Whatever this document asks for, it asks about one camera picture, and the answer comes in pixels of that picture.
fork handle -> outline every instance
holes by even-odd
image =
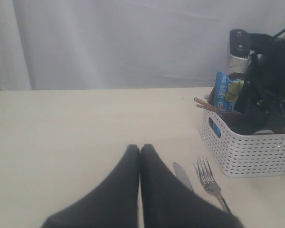
[[[224,197],[222,196],[222,194],[217,195],[217,198],[219,200],[219,203],[221,204],[223,210],[225,212],[228,212],[229,214],[232,214],[231,210],[229,209]]]

white curtain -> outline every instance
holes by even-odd
[[[212,86],[230,29],[284,27],[285,0],[0,0],[0,85]]]

black object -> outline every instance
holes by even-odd
[[[152,145],[141,150],[141,190],[145,228],[243,227],[179,182]]]
[[[244,118],[232,128],[244,135],[285,127],[285,40],[267,34],[249,36],[254,54],[234,106]]]
[[[98,187],[50,216],[42,228],[137,228],[139,157],[138,147],[129,145]]]
[[[240,58],[248,58],[250,54],[249,33],[242,29],[233,29],[229,33],[230,54]]]

basket handle hole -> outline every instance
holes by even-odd
[[[214,129],[213,129],[214,122],[213,122],[213,120],[211,119],[211,117],[209,117],[208,122],[209,122],[209,125],[210,125],[211,129],[213,130],[214,134],[215,134],[218,138],[220,138],[220,137],[221,137],[221,133],[220,133],[219,135],[217,135],[217,134],[215,133],[215,131],[214,131]]]

knife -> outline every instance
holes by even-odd
[[[187,176],[185,170],[177,162],[173,162],[172,164],[173,164],[174,171],[175,171],[177,179],[179,179],[179,181],[183,185],[185,185],[189,190],[193,191],[191,182],[190,182],[189,177]]]

